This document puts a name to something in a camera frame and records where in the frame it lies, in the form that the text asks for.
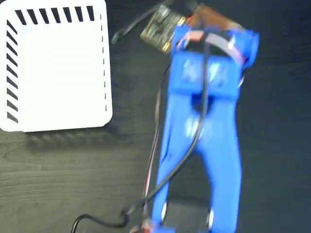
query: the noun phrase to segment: brown tape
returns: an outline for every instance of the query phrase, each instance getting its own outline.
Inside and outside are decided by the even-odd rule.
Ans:
[[[205,27],[217,26],[220,27],[221,30],[238,29],[244,31],[244,28],[240,24],[203,4],[197,8],[188,24],[195,27],[198,26],[200,22],[203,22]]]

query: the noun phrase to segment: blue 3d-printed part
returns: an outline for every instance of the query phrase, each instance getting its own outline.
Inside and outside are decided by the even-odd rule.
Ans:
[[[173,45],[185,33],[187,26],[177,27]],[[202,155],[206,173],[211,182],[211,212],[213,222],[206,232],[234,233],[236,231],[242,169],[235,123],[235,109],[239,98],[239,83],[243,71],[253,64],[259,35],[252,31],[227,32],[235,37],[235,47],[245,58],[237,64],[228,56],[211,54],[208,58],[208,96],[211,107],[197,145]],[[202,62],[204,55],[198,52],[172,48],[172,66],[168,88],[164,135],[162,141],[157,184],[159,184],[181,161],[189,149],[198,127],[200,113],[192,107],[194,99],[203,89]],[[174,233],[174,229],[161,227],[161,213],[167,202],[169,183],[157,194],[152,220],[153,233]]]

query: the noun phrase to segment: dark wooden table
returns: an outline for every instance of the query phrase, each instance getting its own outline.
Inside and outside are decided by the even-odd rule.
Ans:
[[[156,0],[107,0],[110,35]],[[210,0],[260,33],[237,108],[243,166],[239,233],[307,233],[311,218],[311,10],[308,0]],[[188,13],[179,6],[182,13]],[[111,47],[114,115],[98,129],[0,132],[2,233],[68,233],[82,213],[114,220],[141,196],[157,87],[169,57],[143,43],[142,23]],[[206,192],[199,161],[174,182]],[[106,230],[85,220],[79,233]]]

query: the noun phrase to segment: circuit board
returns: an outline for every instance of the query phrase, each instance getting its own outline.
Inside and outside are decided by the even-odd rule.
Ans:
[[[186,17],[161,5],[152,16],[140,37],[157,49],[168,53],[171,50],[175,27],[186,22]]]

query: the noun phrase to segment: blue robotic arm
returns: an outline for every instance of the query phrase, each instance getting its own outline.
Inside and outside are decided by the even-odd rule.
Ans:
[[[200,113],[193,107],[202,92],[202,63],[204,55],[179,46],[192,31],[177,27],[172,48],[172,66],[168,88],[168,106],[164,126],[161,156],[157,175],[160,184],[180,163],[189,149],[199,124]],[[242,169],[235,124],[235,108],[239,98],[239,83],[245,69],[253,64],[259,45],[259,35],[252,31],[225,32],[206,29],[209,35],[227,40],[227,48],[220,48],[227,56],[211,54],[207,61],[208,97],[210,108],[197,144],[206,174],[211,182],[211,209],[206,231],[234,233],[236,231]],[[232,48],[243,62],[237,62]],[[156,195],[152,212],[153,233],[174,233],[176,229],[162,225],[165,209],[169,209],[169,183]]]

